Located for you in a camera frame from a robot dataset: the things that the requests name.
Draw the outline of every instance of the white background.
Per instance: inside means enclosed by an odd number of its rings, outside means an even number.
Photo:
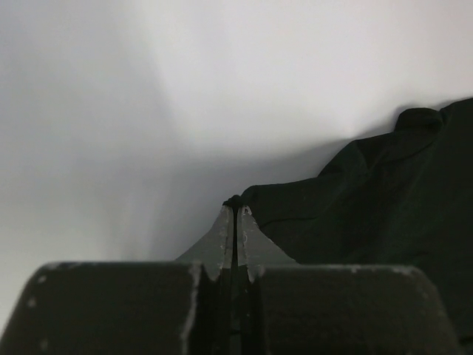
[[[473,1],[0,1],[0,328],[52,260],[169,260],[221,203],[473,94]]]

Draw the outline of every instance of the white surface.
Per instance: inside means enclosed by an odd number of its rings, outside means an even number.
[[[473,1],[0,1],[0,327],[51,260],[164,260],[256,183],[473,93]]]

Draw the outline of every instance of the black cloth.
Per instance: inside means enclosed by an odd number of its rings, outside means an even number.
[[[302,264],[403,264],[438,287],[460,342],[473,337],[473,99],[408,109],[353,141],[315,178],[241,200]]]

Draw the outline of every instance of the dark green fabric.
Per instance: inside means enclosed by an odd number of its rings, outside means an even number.
[[[460,340],[473,336],[473,99],[408,109],[394,132],[349,143],[318,177],[242,199],[299,263],[417,266]]]

